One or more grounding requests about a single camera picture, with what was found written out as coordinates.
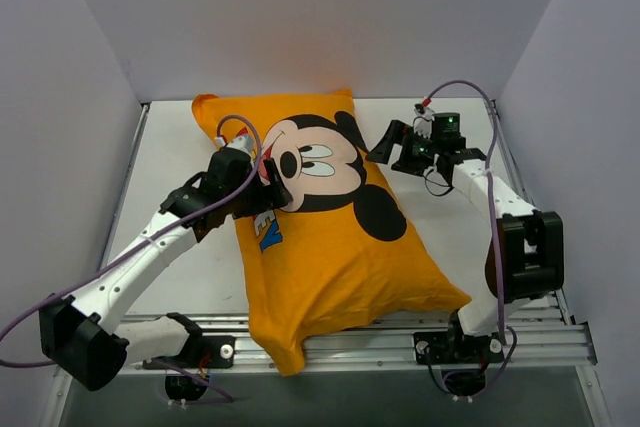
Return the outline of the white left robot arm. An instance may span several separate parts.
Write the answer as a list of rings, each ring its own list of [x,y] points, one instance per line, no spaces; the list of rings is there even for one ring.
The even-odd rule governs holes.
[[[221,148],[207,170],[168,195],[115,260],[39,309],[43,353],[89,391],[105,387],[129,364],[197,366],[212,350],[197,323],[171,312],[125,324],[125,314],[166,268],[228,217],[251,217],[291,199],[275,160],[253,160],[240,141]]]

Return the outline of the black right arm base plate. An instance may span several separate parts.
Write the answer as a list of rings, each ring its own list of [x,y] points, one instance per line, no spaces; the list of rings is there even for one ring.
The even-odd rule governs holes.
[[[416,362],[421,365],[484,366],[504,360],[496,334],[475,337],[453,331],[419,331],[412,340]]]

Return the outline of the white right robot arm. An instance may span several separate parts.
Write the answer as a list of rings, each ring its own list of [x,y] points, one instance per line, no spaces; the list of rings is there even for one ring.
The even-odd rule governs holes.
[[[467,145],[459,115],[438,114],[426,130],[424,124],[391,121],[367,158],[408,175],[436,172],[489,223],[483,279],[470,302],[452,316],[453,328],[443,337],[447,353],[464,360],[479,349],[480,337],[504,335],[507,318],[520,307],[563,286],[563,222],[557,213],[524,200],[492,172],[489,155]]]

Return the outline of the orange Mickey Mouse pillowcase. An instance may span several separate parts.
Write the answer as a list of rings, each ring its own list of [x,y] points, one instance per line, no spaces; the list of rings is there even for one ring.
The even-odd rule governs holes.
[[[209,137],[257,132],[292,200],[238,219],[249,332],[279,373],[305,366],[310,337],[401,310],[451,312],[468,295],[427,252],[368,149],[348,90],[192,103]]]

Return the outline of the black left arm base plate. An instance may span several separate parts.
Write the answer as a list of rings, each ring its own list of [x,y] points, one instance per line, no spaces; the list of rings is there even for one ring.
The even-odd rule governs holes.
[[[145,370],[161,369],[162,363],[183,369],[228,369],[234,364],[236,338],[231,335],[203,335],[187,341],[176,356],[144,361]]]

